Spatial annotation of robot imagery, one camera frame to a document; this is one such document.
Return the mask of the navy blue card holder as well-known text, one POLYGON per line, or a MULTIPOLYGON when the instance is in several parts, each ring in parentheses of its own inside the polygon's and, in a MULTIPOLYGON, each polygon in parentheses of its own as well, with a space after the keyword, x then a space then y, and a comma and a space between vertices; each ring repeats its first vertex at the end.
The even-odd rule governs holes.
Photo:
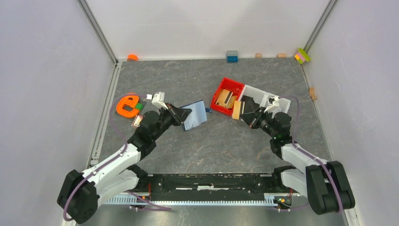
POLYGON ((189 131, 205 123, 207 121, 207 113, 212 113, 212 109, 205 106, 204 100, 181 106, 181 108, 191 109, 192 111, 182 125, 183 131, 189 131))

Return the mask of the gold credit card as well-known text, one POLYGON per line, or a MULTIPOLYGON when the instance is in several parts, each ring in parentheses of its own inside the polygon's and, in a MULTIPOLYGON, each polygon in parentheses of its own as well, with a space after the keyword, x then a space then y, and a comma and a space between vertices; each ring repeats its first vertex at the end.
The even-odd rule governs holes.
POLYGON ((233 105, 233 112, 232 112, 232 118, 235 120, 239 120, 240 116, 243 114, 244 112, 244 107, 245 107, 245 103, 243 101, 234 101, 234 105, 233 105))

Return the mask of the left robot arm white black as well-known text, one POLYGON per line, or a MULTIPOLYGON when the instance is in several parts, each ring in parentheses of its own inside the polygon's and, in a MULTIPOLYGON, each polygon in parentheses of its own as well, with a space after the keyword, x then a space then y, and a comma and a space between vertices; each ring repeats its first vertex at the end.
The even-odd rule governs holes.
POLYGON ((121 149, 82 172, 71 170, 57 198, 64 220, 82 224, 112 197, 131 189, 144 191, 148 179, 136 174, 130 167, 152 152, 156 140, 167 129, 184 124, 191 113, 191 109, 178 108, 170 103, 157 112, 147 111, 134 134, 124 140, 121 149))

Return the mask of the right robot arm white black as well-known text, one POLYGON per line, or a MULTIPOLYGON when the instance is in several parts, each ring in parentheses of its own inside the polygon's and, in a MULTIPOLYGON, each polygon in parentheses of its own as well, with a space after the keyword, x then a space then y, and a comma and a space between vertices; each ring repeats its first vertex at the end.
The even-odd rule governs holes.
POLYGON ((291 164, 287 169, 275 169, 277 176, 271 180, 275 191, 292 188, 307 198, 318 215, 355 207, 344 166, 304 150, 290 134, 292 118, 287 113, 272 114, 260 107, 252 113, 241 114, 240 118, 249 128, 261 129, 269 135, 272 152, 291 164))

